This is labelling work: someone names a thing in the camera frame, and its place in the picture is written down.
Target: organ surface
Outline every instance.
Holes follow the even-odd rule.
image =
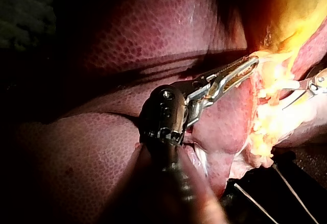
[[[274,107],[281,98],[275,82],[298,80],[326,54],[327,0],[235,1],[228,5],[228,24],[222,17],[224,0],[119,0],[114,7],[105,0],[96,3],[99,18],[70,36],[74,46],[68,91],[87,92],[79,85],[99,76],[115,74],[117,82],[123,81],[126,71],[135,71],[134,79],[145,77],[145,82],[125,87],[92,82],[116,89],[51,124],[36,121],[17,129],[16,142],[35,166],[43,193],[59,216],[80,223],[97,220],[119,180],[133,170],[139,152],[136,126],[114,113],[138,116],[153,89],[183,80],[181,73],[203,62],[206,53],[248,48],[261,58],[256,75],[205,110],[186,137],[205,151],[207,179],[217,196],[229,177],[241,177],[259,165],[269,167],[269,149],[280,138],[292,145],[299,137],[325,131],[326,99],[312,99],[304,104],[303,109],[311,107],[308,114],[296,118],[298,124],[287,131],[291,136],[268,131],[259,141],[268,148],[253,147],[258,108]],[[194,163],[203,164],[188,152]]]

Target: screw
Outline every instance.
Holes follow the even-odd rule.
[[[167,99],[167,100],[172,100],[174,99],[174,94],[170,91],[164,91],[163,96]]]

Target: thin wire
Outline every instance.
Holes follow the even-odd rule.
[[[291,187],[291,185],[287,182],[287,180],[283,177],[282,173],[278,170],[277,165],[273,164],[272,167],[274,168],[274,170],[277,171],[277,173],[280,175],[280,177],[283,179],[283,181],[285,182],[286,186],[290,189],[290,191],[293,193],[293,195],[296,197],[296,199],[298,200],[298,202],[302,205],[302,207],[304,208],[304,210],[308,213],[308,215],[310,215],[310,217],[313,219],[313,221],[316,224],[319,224],[317,222],[317,220],[313,217],[313,215],[309,212],[309,210],[306,208],[306,206],[304,205],[304,203],[301,201],[301,199],[299,198],[299,196],[296,194],[296,192],[294,191],[294,189]]]
[[[275,221],[269,214],[268,212],[261,206],[259,205],[251,196],[248,194],[246,191],[243,190],[242,187],[240,187],[239,184],[235,183],[234,187],[236,187],[238,190],[240,190],[249,200],[251,200],[252,203],[254,203],[262,212],[265,213],[266,216],[268,216],[275,224],[278,224],[277,221]]]

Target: textured organ surface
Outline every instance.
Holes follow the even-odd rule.
[[[97,13],[92,11],[76,22],[80,28],[76,26],[72,29],[76,35],[69,36],[73,43],[69,53],[71,79],[137,70],[158,80],[118,87],[49,125],[25,123],[17,129],[16,140],[36,168],[56,213],[81,223],[97,220],[123,173],[132,170],[132,155],[138,144],[135,125],[110,113],[137,116],[155,87],[182,80],[171,75],[202,61],[199,55],[247,46],[253,51],[291,52],[288,68],[299,78],[326,54],[325,0],[260,0],[264,5],[252,5],[252,10],[265,15],[261,22],[257,14],[244,13],[244,9],[250,10],[249,1],[239,10],[230,7],[229,24],[220,17],[224,2],[217,0],[216,6],[215,1],[119,0],[112,7],[108,1],[99,0],[93,8]],[[88,21],[90,15],[96,17]],[[83,89],[76,80],[68,88]],[[217,195],[223,192],[234,155],[250,133],[258,105],[255,92],[253,80],[246,80],[206,110],[188,137],[207,151],[208,180]],[[310,124],[311,131],[315,124]],[[305,131],[301,128],[288,140]]]

